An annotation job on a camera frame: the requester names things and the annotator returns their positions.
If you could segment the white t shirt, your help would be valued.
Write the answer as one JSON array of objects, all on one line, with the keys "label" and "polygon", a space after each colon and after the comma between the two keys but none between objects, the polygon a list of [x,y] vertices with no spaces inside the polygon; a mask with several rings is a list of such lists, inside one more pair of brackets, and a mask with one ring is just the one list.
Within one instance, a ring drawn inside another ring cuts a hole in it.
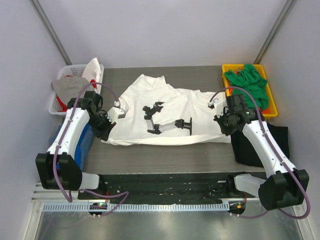
[{"label": "white t shirt", "polygon": [[[126,115],[116,121],[107,144],[115,146],[161,145],[181,146],[196,143],[230,143],[213,120],[216,111],[208,107],[213,92],[174,88],[164,76],[140,75],[119,97]],[[154,124],[167,125],[183,119],[192,122],[192,129],[173,127],[160,134],[148,132],[152,126],[144,119],[143,107],[161,103],[161,111],[153,115]]]}]

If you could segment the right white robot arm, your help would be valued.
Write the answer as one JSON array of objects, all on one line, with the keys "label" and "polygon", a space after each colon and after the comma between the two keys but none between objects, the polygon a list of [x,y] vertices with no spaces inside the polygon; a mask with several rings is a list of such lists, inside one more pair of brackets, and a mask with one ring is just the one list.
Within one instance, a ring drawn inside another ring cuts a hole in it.
[{"label": "right white robot arm", "polygon": [[219,97],[217,93],[208,102],[215,109],[214,121],[221,132],[229,136],[240,131],[249,140],[266,173],[266,180],[248,173],[239,174],[226,184],[226,193],[233,198],[243,192],[259,198],[267,211],[306,204],[306,214],[311,210],[306,193],[309,175],[298,170],[286,157],[271,135],[258,107],[248,108],[242,94]]}]

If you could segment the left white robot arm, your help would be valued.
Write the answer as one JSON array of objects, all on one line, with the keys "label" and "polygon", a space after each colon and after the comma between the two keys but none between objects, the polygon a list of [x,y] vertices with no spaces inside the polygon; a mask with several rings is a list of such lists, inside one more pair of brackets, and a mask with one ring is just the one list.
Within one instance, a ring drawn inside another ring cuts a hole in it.
[{"label": "left white robot arm", "polygon": [[103,98],[95,91],[86,91],[83,97],[72,98],[67,104],[64,122],[46,153],[39,153],[35,164],[42,187],[60,190],[68,202],[72,191],[89,190],[100,200],[107,192],[100,176],[83,172],[75,161],[81,135],[90,126],[94,135],[107,141],[117,119],[126,113],[119,101],[107,112],[102,111]]}]

